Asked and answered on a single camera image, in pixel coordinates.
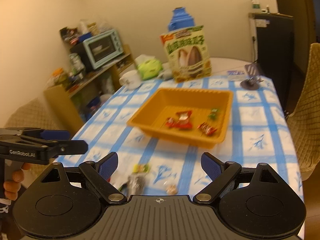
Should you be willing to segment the left hand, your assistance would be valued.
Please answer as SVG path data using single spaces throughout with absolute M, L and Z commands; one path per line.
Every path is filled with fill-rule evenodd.
M 9 200 L 15 201 L 21 188 L 21 182 L 24 180 L 24 172 L 31 168 L 31 164 L 24 163 L 21 169 L 12 173 L 12 178 L 4 182 L 4 194 Z

